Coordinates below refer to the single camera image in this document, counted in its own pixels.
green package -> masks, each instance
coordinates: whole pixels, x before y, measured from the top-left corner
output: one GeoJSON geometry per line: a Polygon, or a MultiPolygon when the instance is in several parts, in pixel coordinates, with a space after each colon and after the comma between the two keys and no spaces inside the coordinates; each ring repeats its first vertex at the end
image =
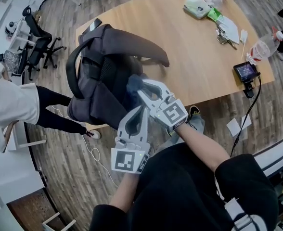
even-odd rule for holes
{"type": "Polygon", "coordinates": [[[212,19],[214,22],[216,22],[221,15],[221,12],[218,11],[216,8],[212,8],[210,12],[207,14],[207,16],[212,19]]]}

bottle cap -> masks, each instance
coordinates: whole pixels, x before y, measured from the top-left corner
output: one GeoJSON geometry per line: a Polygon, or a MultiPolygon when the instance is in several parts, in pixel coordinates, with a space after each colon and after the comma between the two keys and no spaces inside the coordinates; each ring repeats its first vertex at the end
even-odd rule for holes
{"type": "Polygon", "coordinates": [[[278,41],[282,41],[283,40],[283,33],[281,31],[277,31],[276,32],[276,38],[278,39],[278,41]]]}

black cable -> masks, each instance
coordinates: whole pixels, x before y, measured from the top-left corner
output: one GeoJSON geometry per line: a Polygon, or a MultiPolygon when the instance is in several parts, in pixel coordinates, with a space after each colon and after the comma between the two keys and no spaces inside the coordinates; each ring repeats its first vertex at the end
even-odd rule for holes
{"type": "Polygon", "coordinates": [[[236,140],[235,140],[234,143],[233,143],[232,152],[230,153],[230,157],[232,156],[233,150],[234,150],[234,148],[236,147],[236,145],[237,145],[238,142],[239,142],[239,138],[240,138],[240,135],[241,135],[241,132],[242,132],[242,128],[243,128],[243,126],[244,126],[244,124],[245,124],[245,121],[246,121],[246,119],[247,119],[247,117],[248,117],[248,114],[251,112],[251,110],[252,110],[254,104],[256,103],[256,101],[257,101],[257,99],[258,99],[258,97],[259,97],[260,90],[261,90],[260,73],[257,73],[257,77],[258,77],[258,79],[259,79],[259,90],[258,90],[257,96],[256,96],[255,100],[253,101],[252,105],[249,107],[249,109],[248,109],[248,111],[247,111],[247,113],[246,113],[246,115],[245,115],[245,118],[244,118],[243,124],[242,124],[242,126],[241,126],[240,132],[238,133],[238,136],[237,136],[236,140]]]}

white cloth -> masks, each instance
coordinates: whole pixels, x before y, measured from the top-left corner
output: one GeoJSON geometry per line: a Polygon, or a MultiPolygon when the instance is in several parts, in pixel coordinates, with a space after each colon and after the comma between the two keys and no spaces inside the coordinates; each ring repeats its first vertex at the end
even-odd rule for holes
{"type": "Polygon", "coordinates": [[[6,147],[4,129],[13,121],[36,124],[39,118],[39,95],[34,83],[17,86],[2,78],[0,63],[0,151],[6,147]]]}

black shirt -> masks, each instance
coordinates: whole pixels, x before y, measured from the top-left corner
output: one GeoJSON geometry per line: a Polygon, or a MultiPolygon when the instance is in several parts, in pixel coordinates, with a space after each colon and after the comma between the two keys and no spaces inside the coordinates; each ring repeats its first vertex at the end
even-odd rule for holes
{"type": "MultiPolygon", "coordinates": [[[[235,197],[247,214],[261,216],[269,231],[275,229],[277,195],[252,155],[223,162],[215,176],[225,201],[235,197]]],[[[128,213],[96,206],[90,231],[231,231],[233,222],[224,205],[213,172],[181,143],[148,160],[128,213]]]]}

